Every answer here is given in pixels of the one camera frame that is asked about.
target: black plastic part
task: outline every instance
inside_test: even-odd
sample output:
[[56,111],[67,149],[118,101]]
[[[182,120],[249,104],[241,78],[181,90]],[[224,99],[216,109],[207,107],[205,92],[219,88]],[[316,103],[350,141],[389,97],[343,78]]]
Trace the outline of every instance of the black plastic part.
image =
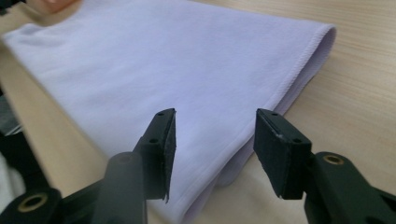
[[[347,158],[335,153],[319,152],[309,170],[332,223],[396,223],[396,215],[381,194],[369,185]],[[323,222],[315,220],[310,223]]]
[[91,223],[147,223],[142,164],[133,152],[110,159]]
[[0,223],[59,224],[64,222],[62,197],[57,189],[36,189],[6,207]]
[[101,181],[93,183],[63,199],[66,224],[91,222],[101,183]]
[[133,152],[110,159],[92,223],[147,223],[146,199],[169,195],[176,152],[175,109],[157,113]]
[[254,150],[273,189],[283,199],[301,199],[304,164],[311,155],[311,142],[277,113],[258,109]]
[[142,155],[146,199],[169,198],[176,152],[175,117],[175,109],[157,113],[134,149]]

